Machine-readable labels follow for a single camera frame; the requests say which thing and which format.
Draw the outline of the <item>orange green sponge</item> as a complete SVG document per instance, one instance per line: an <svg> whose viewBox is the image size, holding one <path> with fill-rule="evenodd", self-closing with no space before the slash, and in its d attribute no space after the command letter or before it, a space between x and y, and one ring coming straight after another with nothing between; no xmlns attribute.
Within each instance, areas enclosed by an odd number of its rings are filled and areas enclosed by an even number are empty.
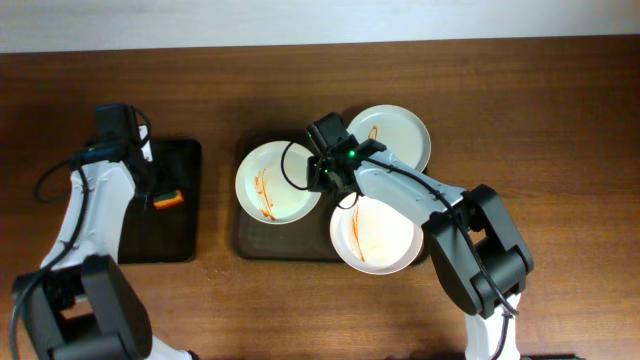
<svg viewBox="0 0 640 360"><path fill-rule="evenodd" d="M153 198L153 205L156 209L166 209L177 206L184 202L184 196L180 190L157 195Z"/></svg>

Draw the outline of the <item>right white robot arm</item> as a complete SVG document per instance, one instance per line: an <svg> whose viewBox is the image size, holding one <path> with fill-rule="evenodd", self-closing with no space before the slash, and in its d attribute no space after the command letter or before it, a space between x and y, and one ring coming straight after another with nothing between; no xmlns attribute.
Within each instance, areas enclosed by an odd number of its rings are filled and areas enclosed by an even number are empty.
<svg viewBox="0 0 640 360"><path fill-rule="evenodd" d="M465 314L468 359L518 359L517 305L534 261L497 192L448 186L354 137L314 143L308 182L379 200L420 226L437 277Z"/></svg>

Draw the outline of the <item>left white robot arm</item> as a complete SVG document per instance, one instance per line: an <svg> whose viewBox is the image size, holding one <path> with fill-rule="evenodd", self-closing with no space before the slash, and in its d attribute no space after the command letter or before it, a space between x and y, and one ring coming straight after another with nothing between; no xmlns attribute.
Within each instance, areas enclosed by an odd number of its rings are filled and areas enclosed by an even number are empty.
<svg viewBox="0 0 640 360"><path fill-rule="evenodd" d="M71 195L39 270L16 278L10 327L41 359L194 359L154 335L121 264L195 254L201 146L151 140L145 126L103 132L67 161Z"/></svg>

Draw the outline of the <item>white plate front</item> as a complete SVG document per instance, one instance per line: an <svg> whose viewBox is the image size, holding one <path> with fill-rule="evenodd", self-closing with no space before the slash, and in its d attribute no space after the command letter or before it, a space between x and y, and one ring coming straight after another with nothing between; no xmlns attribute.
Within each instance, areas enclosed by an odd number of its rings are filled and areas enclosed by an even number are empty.
<svg viewBox="0 0 640 360"><path fill-rule="evenodd" d="M399 272L424 254L417 225L389 205L355 193L338 202L329 235L346 264L370 275Z"/></svg>

